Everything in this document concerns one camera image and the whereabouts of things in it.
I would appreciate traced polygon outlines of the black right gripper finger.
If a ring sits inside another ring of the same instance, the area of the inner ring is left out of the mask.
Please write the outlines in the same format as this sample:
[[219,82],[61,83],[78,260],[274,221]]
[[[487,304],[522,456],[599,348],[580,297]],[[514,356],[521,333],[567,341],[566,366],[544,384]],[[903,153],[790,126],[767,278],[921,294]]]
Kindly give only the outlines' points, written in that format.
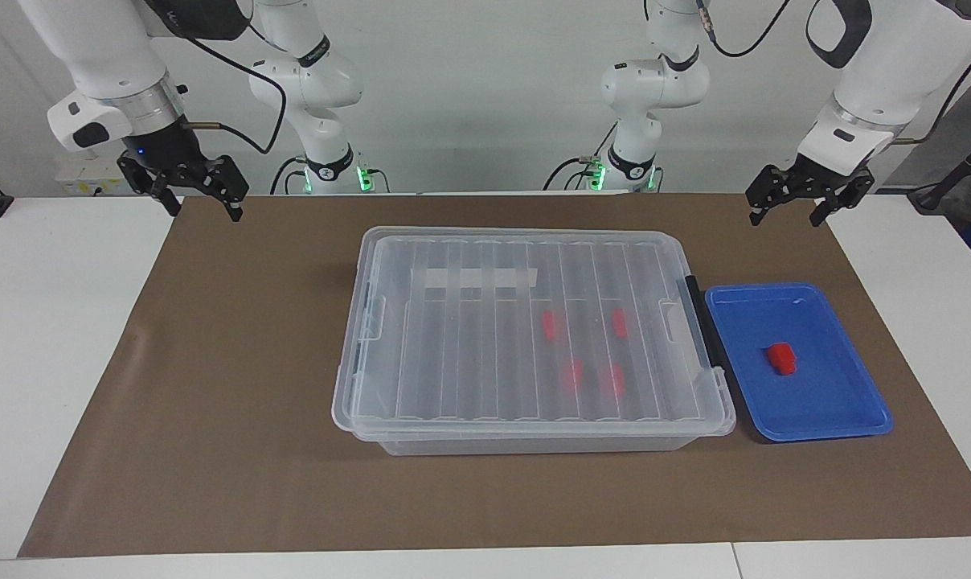
[[182,205],[170,187],[167,186],[166,176],[162,172],[154,177],[149,170],[135,158],[119,157],[118,168],[121,169],[125,182],[130,190],[137,195],[148,195],[166,210],[169,216],[176,217]]
[[244,214],[242,202],[249,193],[249,183],[238,165],[229,155],[220,155],[214,160],[206,160],[203,169],[205,176],[200,191],[221,203],[229,219],[239,223]]

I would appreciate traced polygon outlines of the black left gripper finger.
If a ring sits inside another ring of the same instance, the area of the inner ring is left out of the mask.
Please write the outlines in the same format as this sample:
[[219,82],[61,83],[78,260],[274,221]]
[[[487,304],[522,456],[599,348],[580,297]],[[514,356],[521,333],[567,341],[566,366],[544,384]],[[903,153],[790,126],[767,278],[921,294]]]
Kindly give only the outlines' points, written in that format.
[[873,179],[854,179],[838,191],[838,193],[830,193],[810,213],[810,224],[815,228],[820,227],[831,214],[842,209],[856,208],[872,186],[874,186]]
[[750,207],[750,223],[757,227],[769,210],[790,203],[794,199],[789,183],[793,177],[790,169],[766,165],[745,191]]

